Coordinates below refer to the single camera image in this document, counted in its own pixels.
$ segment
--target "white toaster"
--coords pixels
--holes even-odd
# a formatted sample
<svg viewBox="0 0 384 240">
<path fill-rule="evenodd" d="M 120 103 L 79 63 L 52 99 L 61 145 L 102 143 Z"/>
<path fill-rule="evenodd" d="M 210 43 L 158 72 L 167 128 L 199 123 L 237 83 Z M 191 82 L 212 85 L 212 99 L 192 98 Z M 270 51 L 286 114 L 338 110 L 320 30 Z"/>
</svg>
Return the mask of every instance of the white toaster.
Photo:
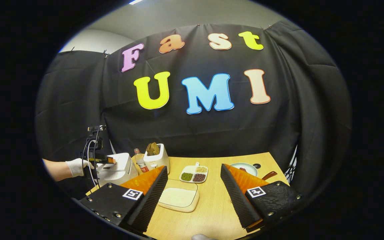
<svg viewBox="0 0 384 240">
<path fill-rule="evenodd" d="M 146 151 L 143 160 L 149 171 L 164 165 L 167 166 L 167 173 L 170 173 L 170 160 L 168 159 L 164 144 L 158 143 L 157 146 L 160 148 L 160 153 L 158 155 L 148 156 L 148 151 Z"/>
</svg>

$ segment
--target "hand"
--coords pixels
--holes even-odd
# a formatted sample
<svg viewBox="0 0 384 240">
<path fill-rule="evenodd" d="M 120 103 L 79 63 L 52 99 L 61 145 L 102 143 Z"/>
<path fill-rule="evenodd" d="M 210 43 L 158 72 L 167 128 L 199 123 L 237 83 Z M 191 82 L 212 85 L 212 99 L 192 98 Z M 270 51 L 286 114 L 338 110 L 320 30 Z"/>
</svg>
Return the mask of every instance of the hand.
<svg viewBox="0 0 384 240">
<path fill-rule="evenodd" d="M 70 172 L 72 173 L 72 177 L 84 176 L 84 171 L 82 169 L 88 166 L 87 160 L 82 160 L 81 158 L 77 158 L 72 161 L 66 161 L 66 163 L 67 163 L 67 166 L 69 167 Z"/>
<path fill-rule="evenodd" d="M 204 234 L 195 234 L 192 236 L 192 240 L 217 240 L 215 238 L 209 238 Z"/>
</svg>

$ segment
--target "pan handle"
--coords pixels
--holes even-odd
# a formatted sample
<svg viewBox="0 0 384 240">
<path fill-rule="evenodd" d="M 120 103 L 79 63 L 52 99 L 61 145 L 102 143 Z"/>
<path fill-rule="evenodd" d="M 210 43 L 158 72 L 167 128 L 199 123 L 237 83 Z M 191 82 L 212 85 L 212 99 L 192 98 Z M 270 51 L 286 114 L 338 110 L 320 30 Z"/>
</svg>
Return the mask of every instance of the pan handle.
<svg viewBox="0 0 384 240">
<path fill-rule="evenodd" d="M 266 174 L 266 175 L 262 178 L 262 180 L 265 180 L 265 181 L 266 181 L 268 178 L 271 178 L 271 177 L 273 177 L 273 176 L 275 176 L 275 175 L 277 175 L 277 173 L 276 173 L 275 171 L 272 171 L 272 172 Z"/>
</svg>

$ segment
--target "letter m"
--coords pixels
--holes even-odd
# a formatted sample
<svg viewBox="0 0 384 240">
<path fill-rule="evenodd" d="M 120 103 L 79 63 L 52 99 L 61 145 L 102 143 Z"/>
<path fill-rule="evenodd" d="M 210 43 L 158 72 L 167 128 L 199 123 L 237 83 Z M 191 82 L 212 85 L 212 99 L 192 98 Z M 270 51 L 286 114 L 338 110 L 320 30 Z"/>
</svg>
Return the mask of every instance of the letter m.
<svg viewBox="0 0 384 240">
<path fill-rule="evenodd" d="M 234 105 L 230 101 L 229 87 L 227 85 L 229 78 L 229 74 L 226 73 L 215 74 L 209 88 L 206 88 L 197 77 L 183 79 L 182 84 L 186 86 L 189 99 L 189 108 L 186 112 L 188 114 L 200 113 L 202 108 L 198 106 L 198 100 L 207 111 L 210 111 L 214 98 L 216 98 L 216 104 L 214 105 L 215 110 L 223 111 L 232 109 Z"/>
</svg>

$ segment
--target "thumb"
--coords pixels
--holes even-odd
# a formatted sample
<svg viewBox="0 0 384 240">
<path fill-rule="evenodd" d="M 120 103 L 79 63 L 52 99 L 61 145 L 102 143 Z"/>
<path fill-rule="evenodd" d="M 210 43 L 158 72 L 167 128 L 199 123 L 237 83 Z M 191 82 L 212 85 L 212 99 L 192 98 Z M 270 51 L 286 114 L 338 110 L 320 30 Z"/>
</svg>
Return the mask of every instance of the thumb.
<svg viewBox="0 0 384 240">
<path fill-rule="evenodd" d="M 82 167 L 87 167 L 88 164 L 89 164 L 89 162 L 88 162 L 87 160 L 84 160 L 84 165 L 83 165 Z"/>
</svg>

